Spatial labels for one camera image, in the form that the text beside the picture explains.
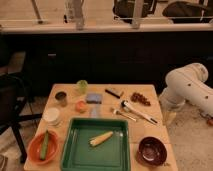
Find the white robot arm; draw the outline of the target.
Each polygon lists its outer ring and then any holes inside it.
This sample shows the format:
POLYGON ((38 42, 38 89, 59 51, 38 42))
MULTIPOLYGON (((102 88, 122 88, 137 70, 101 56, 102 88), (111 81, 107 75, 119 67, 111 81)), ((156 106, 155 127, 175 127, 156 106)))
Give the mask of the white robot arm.
POLYGON ((207 86, 208 70, 191 63, 167 73, 166 87, 159 95, 163 124, 169 125, 186 101, 196 105, 207 118, 213 118, 213 88, 207 86))

